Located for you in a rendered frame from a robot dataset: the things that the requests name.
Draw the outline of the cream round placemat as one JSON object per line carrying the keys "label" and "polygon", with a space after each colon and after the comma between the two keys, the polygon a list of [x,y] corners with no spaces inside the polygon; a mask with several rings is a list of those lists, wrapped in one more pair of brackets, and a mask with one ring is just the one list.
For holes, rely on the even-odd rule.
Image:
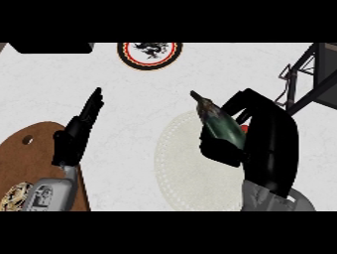
{"label": "cream round placemat", "polygon": [[239,211],[244,168],[202,156],[201,129],[198,114],[188,111],[163,130],[154,158],[160,190],[174,210]]}

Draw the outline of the brown wooden cutting board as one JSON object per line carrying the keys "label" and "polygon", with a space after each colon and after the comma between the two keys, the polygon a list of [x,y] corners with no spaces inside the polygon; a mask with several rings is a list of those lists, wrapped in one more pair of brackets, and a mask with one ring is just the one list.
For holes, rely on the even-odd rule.
{"label": "brown wooden cutting board", "polygon": [[40,122],[15,132],[0,144],[0,201],[11,187],[34,184],[40,178],[62,178],[65,172],[52,165],[55,132],[65,127]]}

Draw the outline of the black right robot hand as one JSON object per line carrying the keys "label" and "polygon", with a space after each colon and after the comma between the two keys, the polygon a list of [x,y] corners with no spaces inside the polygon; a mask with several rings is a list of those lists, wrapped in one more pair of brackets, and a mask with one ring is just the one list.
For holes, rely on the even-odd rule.
{"label": "black right robot hand", "polygon": [[211,137],[207,128],[201,132],[202,155],[232,166],[244,166],[245,179],[287,197],[294,183],[298,164],[298,133],[295,122],[270,99],[247,88],[229,99],[222,109],[236,122],[250,120],[245,147]]}

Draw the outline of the gold patterned round object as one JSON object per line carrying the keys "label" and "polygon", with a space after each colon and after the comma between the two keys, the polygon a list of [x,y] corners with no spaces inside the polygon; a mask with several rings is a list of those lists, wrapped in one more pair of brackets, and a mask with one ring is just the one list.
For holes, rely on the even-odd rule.
{"label": "gold patterned round object", "polygon": [[11,187],[0,200],[0,211],[21,211],[28,191],[33,187],[31,183],[21,182]]}

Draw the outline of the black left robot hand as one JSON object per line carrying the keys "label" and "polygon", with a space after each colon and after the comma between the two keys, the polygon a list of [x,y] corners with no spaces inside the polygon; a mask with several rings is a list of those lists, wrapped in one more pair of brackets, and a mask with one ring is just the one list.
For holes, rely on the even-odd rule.
{"label": "black left robot hand", "polygon": [[101,88],[98,87],[86,101],[81,114],[74,116],[65,129],[53,134],[55,155],[53,166],[77,166],[83,159],[89,133],[96,121],[102,102]]}

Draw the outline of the round plate with red rim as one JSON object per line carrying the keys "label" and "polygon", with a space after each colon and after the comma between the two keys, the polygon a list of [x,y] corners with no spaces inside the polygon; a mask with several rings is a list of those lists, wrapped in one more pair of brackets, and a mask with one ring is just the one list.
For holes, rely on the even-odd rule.
{"label": "round plate with red rim", "polygon": [[121,61],[138,70],[157,70],[170,65],[182,54],[182,43],[118,43]]}

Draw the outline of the black appliance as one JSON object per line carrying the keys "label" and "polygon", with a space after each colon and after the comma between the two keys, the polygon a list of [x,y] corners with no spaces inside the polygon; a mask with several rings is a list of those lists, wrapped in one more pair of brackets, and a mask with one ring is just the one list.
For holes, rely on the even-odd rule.
{"label": "black appliance", "polygon": [[21,54],[89,54],[93,43],[12,43]]}

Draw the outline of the dark green eggplant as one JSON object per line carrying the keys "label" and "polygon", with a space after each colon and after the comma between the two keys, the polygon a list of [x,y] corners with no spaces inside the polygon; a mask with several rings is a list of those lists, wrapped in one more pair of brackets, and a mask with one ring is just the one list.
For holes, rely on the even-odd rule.
{"label": "dark green eggplant", "polygon": [[245,146],[247,134],[233,117],[216,105],[211,99],[202,97],[195,91],[191,96],[198,102],[197,111],[210,136],[229,141],[239,149]]}

